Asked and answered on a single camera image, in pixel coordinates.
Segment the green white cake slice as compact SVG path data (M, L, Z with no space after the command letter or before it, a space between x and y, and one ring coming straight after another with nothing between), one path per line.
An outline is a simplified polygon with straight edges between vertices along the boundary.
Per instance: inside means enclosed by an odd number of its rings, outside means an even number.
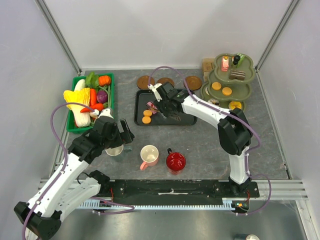
M242 53L238 53L237 54L237 60L238 60L237 65L236 65L237 68L239 68L241 66L241 64L244 61L244 59L245 59L245 55L244 54L242 54Z

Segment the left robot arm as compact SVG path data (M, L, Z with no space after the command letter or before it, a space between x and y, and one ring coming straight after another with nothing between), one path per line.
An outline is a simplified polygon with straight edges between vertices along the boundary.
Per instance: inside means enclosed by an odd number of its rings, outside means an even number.
M93 128L75 138L64 153L64 160L51 178L28 202L19 201L14 212L39 240L49 240L59 230L62 221L88 198L106 196L110 191L110 178L102 172L92 171L78 188L66 193L72 182L95 158L106 149L129 144L134 134L125 119L120 120L123 131L110 116L101 116Z

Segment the metal tongs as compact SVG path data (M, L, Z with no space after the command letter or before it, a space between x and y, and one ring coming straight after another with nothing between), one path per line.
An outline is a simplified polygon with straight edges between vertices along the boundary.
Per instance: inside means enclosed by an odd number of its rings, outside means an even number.
M173 114L173 115L170 115L170 116L165 116L160 111L157 112L157 114L159 114L164 120L174 120L174 121L180 121L181 120L181 118L177 114Z

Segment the white chocolate donut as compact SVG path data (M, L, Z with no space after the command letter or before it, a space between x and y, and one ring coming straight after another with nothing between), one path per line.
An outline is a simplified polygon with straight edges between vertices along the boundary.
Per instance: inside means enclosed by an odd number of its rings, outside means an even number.
M220 102L214 98L210 98L207 102L218 107L220 106Z

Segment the pink cake with cherry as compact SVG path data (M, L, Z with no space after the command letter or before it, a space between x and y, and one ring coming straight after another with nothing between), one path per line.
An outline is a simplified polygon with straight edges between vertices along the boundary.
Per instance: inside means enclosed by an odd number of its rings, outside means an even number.
M153 115L159 112L157 107L151 101L147 102L146 106L147 106L147 109L150 110Z

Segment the yellow fruit tart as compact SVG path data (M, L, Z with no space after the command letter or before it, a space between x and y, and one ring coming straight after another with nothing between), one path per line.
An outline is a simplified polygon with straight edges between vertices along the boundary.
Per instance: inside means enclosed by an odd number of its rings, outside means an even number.
M234 110L235 108L238 108L238 109L243 109L243 105L241 102L239 101L231 101L229 104L228 104L228 108L230 110Z

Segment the chocolate layer cake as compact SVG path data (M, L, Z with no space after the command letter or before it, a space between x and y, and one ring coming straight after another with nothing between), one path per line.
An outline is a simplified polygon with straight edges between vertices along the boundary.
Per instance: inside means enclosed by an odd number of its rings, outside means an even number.
M229 79L230 80L240 80L240 81L244 81L246 77L246 72L245 71L241 71L241 70L231 70L230 74L229 74Z

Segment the pink striped cake slice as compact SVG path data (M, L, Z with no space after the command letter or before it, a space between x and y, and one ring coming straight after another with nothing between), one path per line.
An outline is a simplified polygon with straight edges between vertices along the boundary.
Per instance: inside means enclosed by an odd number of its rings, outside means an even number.
M224 55L221 59L221 71L227 72L229 68L229 56Z

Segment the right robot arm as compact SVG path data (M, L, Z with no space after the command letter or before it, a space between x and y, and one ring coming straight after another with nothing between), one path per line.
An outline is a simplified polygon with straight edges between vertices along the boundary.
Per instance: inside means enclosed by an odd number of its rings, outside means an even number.
M169 82L148 86L155 96L156 109L166 118L178 113L199 118L218 131L219 143L228 153L230 164L229 191L235 197L242 196L251 182L245 157L248 155L253 134L244 112L212 105L187 89L177 90Z

